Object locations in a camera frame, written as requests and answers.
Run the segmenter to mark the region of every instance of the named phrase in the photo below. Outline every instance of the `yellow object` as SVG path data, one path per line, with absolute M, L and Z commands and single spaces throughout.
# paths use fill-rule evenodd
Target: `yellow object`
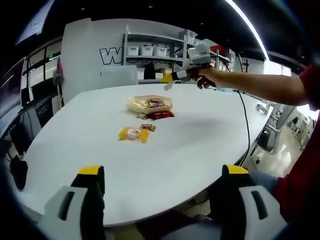
M 149 130 L 134 128 L 134 127 L 125 127 L 118 135 L 119 140 L 138 140 L 141 143 L 145 144 L 148 140 Z
M 226 164 L 226 167 L 228 168 L 229 174 L 248 174 L 249 173 L 245 168 L 241 166 Z
M 99 168 L 102 167 L 101 165 L 97 166 L 87 166 L 82 168 L 78 174 L 83 174 L 83 175 L 98 175 L 98 170 Z
M 161 78 L 161 83 L 172 83 L 174 79 L 172 78 L 171 74 L 166 74 L 163 78 Z

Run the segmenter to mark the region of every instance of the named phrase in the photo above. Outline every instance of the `black cable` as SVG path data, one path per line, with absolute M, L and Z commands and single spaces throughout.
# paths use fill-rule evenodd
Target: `black cable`
M 28 58 L 26 60 L 26 65 L 27 65 L 27 69 L 31 68 L 31 63 L 30 63 L 30 57 L 29 56 L 28 56 Z M 27 84 L 27 87 L 29 87 L 30 90 L 32 91 L 32 88 L 31 88 L 31 85 L 30 85 L 29 74 L 30 74 L 30 71 L 28 71 L 26 73 L 26 84 Z
M 33 128 L 32 128 L 31 117 L 30 117 L 30 114 L 29 114 L 28 110 L 26 110 L 26 113 L 28 114 L 28 117 L 29 117 L 30 130 L 31 130 L 32 140 L 33 140 L 33 139 L 35 139 L 35 135 L 34 135 L 34 131 L 33 131 Z
M 22 121 L 20 121 L 20 124 L 22 124 L 24 121 L 25 121 L 25 111 L 23 112 L 23 114 L 22 114 Z
M 222 62 L 223 62 L 223 64 L 225 65 L 225 67 L 226 67 L 226 69 L 228 70 L 228 72 L 230 72 L 230 69 L 229 69 L 227 63 L 226 63 L 225 61 L 222 61 Z M 244 157 L 243 157 L 243 158 L 240 160 L 240 162 L 239 162 L 239 166 L 241 166 L 241 165 L 244 163 L 246 157 L 248 156 L 248 153 L 249 153 L 249 150 L 250 150 L 250 132 L 249 132 L 249 124 L 248 124 L 248 117 L 247 117 L 247 110 L 246 110 L 245 102 L 244 102 L 244 100 L 243 100 L 243 98 L 242 98 L 242 96 L 241 96 L 240 91 L 236 90 L 236 92 L 239 94 L 240 99 L 241 99 L 241 102 L 242 102 L 242 105 L 243 105 L 244 116 L 245 116 L 245 123 L 246 123 L 246 130 L 247 130 L 247 134 L 248 134 L 248 148 L 247 148 L 247 150 L 246 150 L 246 152 L 245 152 Z
M 11 154 L 10 154 L 10 151 L 7 151 L 6 154 L 8 154 L 10 160 L 12 160 L 12 156 L 11 156 Z
M 10 171 L 10 169 L 8 167 L 6 167 L 6 169 L 8 169 L 9 173 L 12 175 L 12 172 Z
M 246 106 L 245 106 L 245 103 L 244 103 L 244 100 L 243 100 L 243 98 L 242 98 L 242 96 L 241 96 L 240 91 L 237 91 L 237 92 L 238 92 L 238 94 L 239 94 L 239 96 L 240 96 L 240 98 L 241 98 L 241 102 L 242 102 L 242 105 L 243 105 L 245 122 L 246 122 L 246 130 L 247 130 L 247 133 L 248 133 L 248 149 L 246 150 L 244 157 L 241 159 L 241 161 L 240 161 L 240 163 L 239 163 L 239 166 L 241 166 L 241 165 L 244 163 L 246 157 L 248 156 L 248 153 L 249 153 L 249 150 L 250 150 L 250 132 L 249 132 L 249 124 L 248 124 L 248 117 L 247 117 Z
M 203 200 L 203 201 L 201 201 L 201 202 L 198 202 L 198 203 L 196 203 L 196 204 L 188 207 L 186 210 L 192 209 L 193 207 L 198 206 L 198 205 L 200 205 L 200 204 L 204 204 L 204 203 L 207 202 L 207 201 L 209 201 L 209 199 L 206 199 L 206 200 Z

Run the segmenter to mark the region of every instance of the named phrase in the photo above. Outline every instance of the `storage bin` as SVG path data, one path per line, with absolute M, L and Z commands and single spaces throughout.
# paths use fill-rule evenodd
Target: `storage bin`
M 141 46 L 140 55 L 142 56 L 153 56 L 154 47 L 153 46 Z
M 153 56 L 156 56 L 156 57 L 166 57 L 166 54 L 167 54 L 167 49 L 165 47 L 158 47 L 156 46 L 154 49 L 153 49 Z
M 128 56 L 138 56 L 139 55 L 139 46 L 128 46 L 126 54 Z

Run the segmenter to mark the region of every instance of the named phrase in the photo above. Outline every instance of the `oval table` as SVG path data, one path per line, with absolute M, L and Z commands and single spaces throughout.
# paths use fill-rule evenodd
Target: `oval table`
M 133 96 L 172 98 L 175 117 L 143 120 L 127 112 Z M 243 95 L 251 142 L 266 124 L 261 102 Z M 146 144 L 118 141 L 124 127 L 152 123 Z M 235 92 L 200 90 L 192 84 L 113 87 L 76 96 L 44 126 L 24 160 L 26 185 L 16 191 L 28 208 L 44 214 L 45 203 L 70 186 L 86 166 L 105 171 L 105 226 L 116 226 L 169 210 L 204 190 L 234 164 L 248 147 L 244 109 Z

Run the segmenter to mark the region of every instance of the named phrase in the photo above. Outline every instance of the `white storage box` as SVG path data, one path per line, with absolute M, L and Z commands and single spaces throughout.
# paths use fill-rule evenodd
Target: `white storage box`
M 146 101 L 148 99 L 161 99 L 165 104 L 167 104 L 167 106 L 142 108 L 134 104 L 135 102 Z M 154 114 L 154 113 L 170 111 L 172 108 L 172 99 L 169 97 L 158 96 L 158 95 L 135 96 L 132 99 L 130 99 L 126 105 L 130 111 L 133 111 L 138 114 Z
M 153 49 L 153 56 L 156 56 L 156 57 L 166 57 L 166 54 L 167 54 L 167 49 L 165 47 L 158 47 L 156 46 L 154 49 Z
M 153 46 L 141 46 L 140 55 L 142 56 L 153 56 L 154 47 Z
M 128 56 L 138 56 L 139 55 L 139 46 L 128 46 L 126 54 Z

